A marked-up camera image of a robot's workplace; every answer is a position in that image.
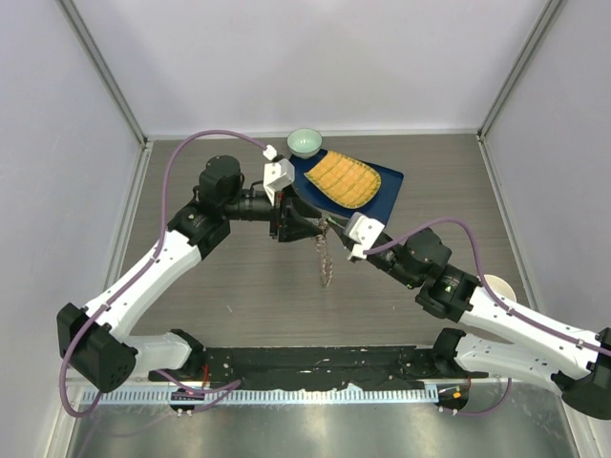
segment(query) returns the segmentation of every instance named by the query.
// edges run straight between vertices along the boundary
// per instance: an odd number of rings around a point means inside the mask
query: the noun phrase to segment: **metal frame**
[[[552,28],[562,10],[562,7],[565,4],[566,0],[549,0],[547,2],[543,12],[535,24],[535,27],[533,28],[533,31],[526,40],[526,43],[524,44],[516,63],[505,79],[505,82],[503,83],[495,102],[493,103],[490,111],[487,113],[486,118],[484,119],[484,122],[477,133],[479,148],[488,171],[488,176],[490,177],[490,181],[493,185],[496,202],[498,204],[505,229],[507,230],[509,242],[516,258],[517,269],[524,283],[524,289],[528,297],[528,302],[531,305],[531,308],[535,310],[539,309],[537,301],[538,293],[530,281],[531,276],[529,275],[529,272],[531,272],[531,268],[528,266],[520,252],[519,247],[521,244],[516,236],[516,231],[514,230],[512,224],[512,218],[510,217],[510,214],[507,211],[507,206],[505,205],[505,198],[502,193],[502,187],[500,186],[500,180],[498,173],[496,172],[493,157],[490,154],[487,136],[494,127],[502,109],[509,100],[511,94],[516,88],[516,85],[524,75],[528,64],[533,60],[537,50],[545,38],[545,35]],[[561,405],[566,415],[566,421],[568,422],[569,428],[573,433],[573,438],[577,445],[579,455],[588,458],[605,456],[605,451],[602,450],[603,445],[599,438],[597,438],[593,428],[593,420],[580,414],[564,403]]]
[[[103,58],[99,48],[97,47],[91,33],[89,32],[87,26],[85,25],[80,13],[76,5],[74,4],[74,0],[56,0],[60,9],[64,12],[68,22],[74,30],[76,37],[79,42],[83,46],[86,54],[90,58],[96,72],[102,79],[103,84],[107,88],[110,97],[113,99],[115,104],[117,105],[119,111],[125,118],[128,123],[130,129],[132,130],[135,138],[141,147],[141,152],[137,160],[137,165],[135,168],[132,187],[129,191],[128,200],[123,212],[123,216],[121,218],[121,223],[119,224],[119,228],[117,231],[116,240],[114,243],[113,254],[110,260],[110,267],[108,270],[108,274],[105,281],[105,286],[113,284],[119,277],[122,262],[124,258],[124,254],[127,248],[127,243],[129,240],[129,236],[132,229],[132,224],[134,221],[134,217],[136,214],[137,203],[139,200],[139,195],[141,192],[142,184],[144,182],[144,177],[146,175],[146,170],[148,168],[148,162],[151,155],[152,150],[152,142],[148,142],[147,136],[143,133],[141,127],[139,126],[137,119],[131,110],[125,96],[120,90],[118,84],[116,83],[115,78],[113,77],[108,65],[106,64],[105,59]],[[545,34],[552,27],[554,20],[558,17],[559,12],[561,11],[562,6],[566,3],[566,0],[549,0],[543,9],[541,15],[539,16],[531,34],[526,40],[516,63],[512,67],[510,73],[505,79],[501,90],[499,91],[495,102],[487,113],[485,120],[479,130],[477,129],[448,129],[448,130],[436,130],[436,131],[421,131],[421,130],[401,130],[401,131],[367,131],[367,132],[353,132],[353,131],[345,131],[345,132],[325,132],[326,136],[336,136],[336,135],[412,135],[412,134],[476,134],[479,147],[484,159],[484,163],[486,165],[486,169],[488,171],[488,175],[493,185],[493,190],[495,192],[496,201],[503,218],[503,222],[505,228],[507,230],[507,235],[512,246],[512,250],[516,257],[516,263],[519,270],[519,274],[522,277],[524,288],[526,290],[526,294],[531,304],[531,307],[537,310],[537,294],[533,289],[533,285],[529,280],[529,268],[524,261],[524,257],[521,255],[519,246],[520,243],[516,237],[516,233],[512,226],[512,219],[509,216],[507,211],[505,200],[502,195],[502,188],[500,186],[498,175],[495,171],[494,161],[490,155],[489,147],[487,144],[486,137],[491,131],[492,127],[495,124],[496,119],[498,118],[500,112],[505,106],[507,100],[511,96],[514,88],[516,87],[518,81],[523,76],[524,71],[526,70],[528,64],[533,59],[536,51],[544,38]],[[281,134],[258,134],[254,136],[279,136]],[[157,135],[155,139],[183,139],[182,136],[172,136],[168,137],[167,135]],[[565,408],[567,421],[570,425],[570,429],[573,431],[575,441],[579,448],[579,453],[581,456],[594,457],[594,456],[603,456],[600,450],[600,446],[597,444],[596,436],[593,432],[590,421],[584,417],[583,415],[577,413],[575,410],[570,407]],[[57,424],[53,431],[53,438],[57,439],[57,434],[63,436],[64,441],[61,441],[61,444],[58,444],[56,441],[50,444],[49,449],[47,450],[48,457],[55,456],[64,456],[65,449],[67,449],[68,443],[72,436],[72,429],[74,425],[74,420],[66,418],[67,415],[59,411]]]
[[[496,100],[493,103],[493,106],[490,108],[488,114],[484,119],[484,123],[479,129],[478,135],[480,138],[485,138],[486,135],[490,132],[493,127],[493,124],[496,121],[499,113],[505,106],[508,98],[514,90],[519,79],[522,77],[524,70],[533,59],[533,56],[537,52],[537,49],[550,30],[550,27],[558,17],[560,10],[566,3],[566,0],[548,0],[545,8],[541,12],[541,15],[538,17],[537,22],[535,23],[535,27],[531,34],[526,39],[526,43],[522,47],[522,50],[519,53],[516,63],[512,67],[511,71],[507,75],[505,82],[501,86],[501,89],[496,96]]]
[[[146,178],[146,171],[149,166],[152,151],[153,143],[149,142],[144,145],[138,155],[136,167],[132,176],[132,185],[127,196],[125,208],[123,209],[121,223],[119,224],[113,243],[113,254],[106,274],[106,280],[104,281],[105,289],[115,284],[121,275],[127,244],[130,234],[132,233],[134,218],[136,217],[137,204],[140,199],[140,193],[142,192],[142,186],[144,185],[144,179]]]
[[[121,89],[118,87],[116,83],[115,77],[110,71],[102,53],[100,52],[97,44],[94,41],[89,29],[85,25],[82,16],[78,12],[78,8],[74,4],[73,0],[56,0],[59,8],[64,12],[68,23],[73,28],[74,34],[78,41],[80,41],[85,53],[88,55],[90,61],[92,62],[95,71],[102,79],[104,86],[108,90],[111,98],[115,102],[119,111],[125,118],[125,121],[130,126],[132,133],[136,137],[136,140],[140,147],[144,147],[146,145],[146,135],[142,132],[140,125],[137,122],[132,109],[130,108],[125,96],[121,92]]]

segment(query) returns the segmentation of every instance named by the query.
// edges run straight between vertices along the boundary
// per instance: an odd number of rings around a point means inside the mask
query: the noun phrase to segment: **ruler strip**
[[[101,406],[150,406],[172,404],[174,406],[197,406],[216,400],[221,393],[206,396],[204,400],[177,400],[177,388],[173,385],[122,386],[107,393],[100,400]],[[87,387],[81,404],[89,405],[97,391]],[[225,406],[269,406],[269,405],[331,405],[331,404],[402,404],[436,403],[439,400],[437,385],[425,385],[424,389],[403,389],[389,391],[364,391],[355,385],[346,389],[330,391],[269,391],[236,390],[220,405]]]

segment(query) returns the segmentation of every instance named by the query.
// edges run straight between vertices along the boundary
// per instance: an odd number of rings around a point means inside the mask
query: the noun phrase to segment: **connector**
[[[263,155],[267,158],[267,160],[274,160],[278,155],[278,152],[273,146],[267,145],[267,148],[263,150]]]

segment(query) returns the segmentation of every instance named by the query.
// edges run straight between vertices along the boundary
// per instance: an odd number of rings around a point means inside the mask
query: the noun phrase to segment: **metal chain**
[[[316,251],[318,252],[318,258],[320,260],[320,276],[321,276],[321,284],[324,288],[327,288],[331,279],[333,278],[333,258],[328,253],[327,248],[327,232],[328,232],[328,222],[327,219],[321,218],[318,220],[319,229],[323,230],[323,234],[320,236],[316,236],[314,239],[314,246],[316,246]]]

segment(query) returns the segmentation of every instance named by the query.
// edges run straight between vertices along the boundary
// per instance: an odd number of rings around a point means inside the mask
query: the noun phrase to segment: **wood grain surface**
[[[267,142],[287,154],[283,138]],[[176,145],[155,143],[124,270],[158,238],[161,180]],[[440,216],[463,218],[478,237],[486,272],[508,281],[518,301],[527,303],[474,135],[327,137],[324,147],[405,174],[389,234],[399,236]],[[233,139],[196,141],[170,177],[170,215],[190,199],[213,155],[236,157],[246,184],[262,178],[264,159],[253,146]],[[220,247],[159,298],[135,334],[181,328],[209,346],[432,344],[443,327],[455,326],[422,311],[414,292],[368,263],[348,262],[332,234],[333,281],[323,289],[313,240],[279,244],[269,238],[265,223],[234,221],[231,230]],[[474,272],[462,230],[442,225],[435,232],[453,249],[451,263]]]

